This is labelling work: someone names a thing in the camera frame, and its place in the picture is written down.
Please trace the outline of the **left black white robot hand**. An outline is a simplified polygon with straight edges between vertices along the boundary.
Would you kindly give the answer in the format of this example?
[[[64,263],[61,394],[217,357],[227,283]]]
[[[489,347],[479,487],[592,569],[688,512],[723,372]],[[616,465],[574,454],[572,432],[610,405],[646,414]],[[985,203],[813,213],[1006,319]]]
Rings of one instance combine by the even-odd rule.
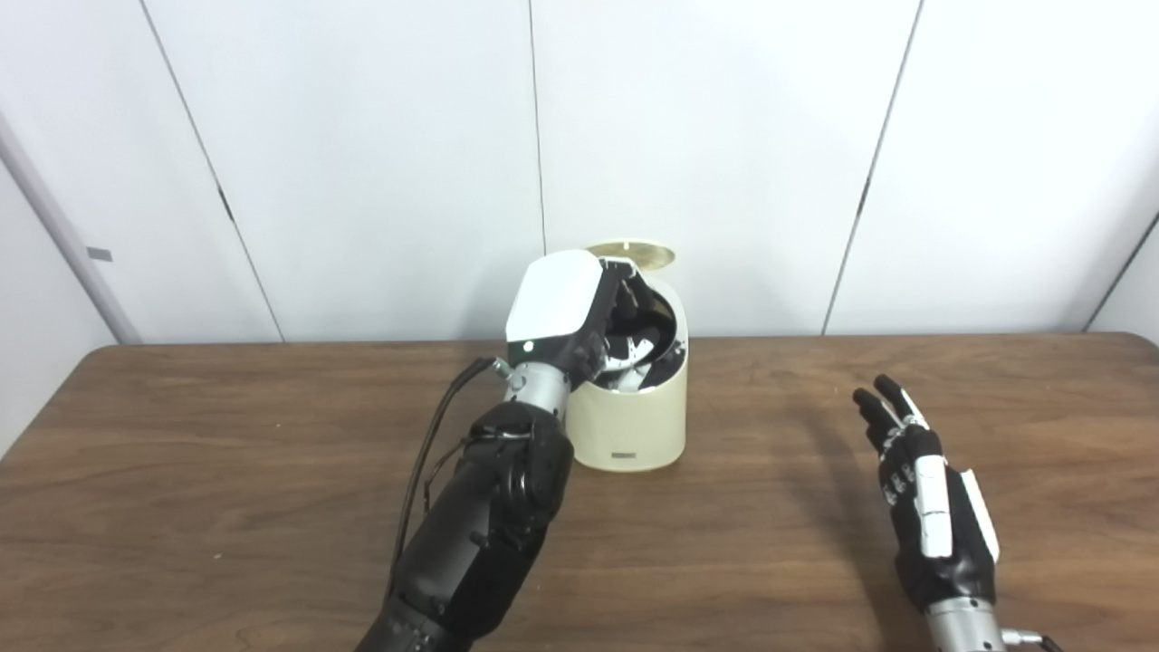
[[[556,369],[571,389],[650,391],[686,362],[680,327],[675,305],[630,257],[567,249],[522,277],[504,329],[506,359]]]

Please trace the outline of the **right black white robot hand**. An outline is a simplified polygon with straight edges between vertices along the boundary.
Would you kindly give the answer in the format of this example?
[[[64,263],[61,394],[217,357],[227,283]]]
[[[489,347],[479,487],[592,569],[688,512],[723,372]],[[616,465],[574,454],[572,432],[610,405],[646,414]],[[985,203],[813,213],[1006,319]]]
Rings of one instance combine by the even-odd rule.
[[[997,602],[996,530],[972,470],[945,457],[943,440],[914,400],[881,374],[852,398],[879,459],[877,482],[897,541],[895,569],[910,602]]]

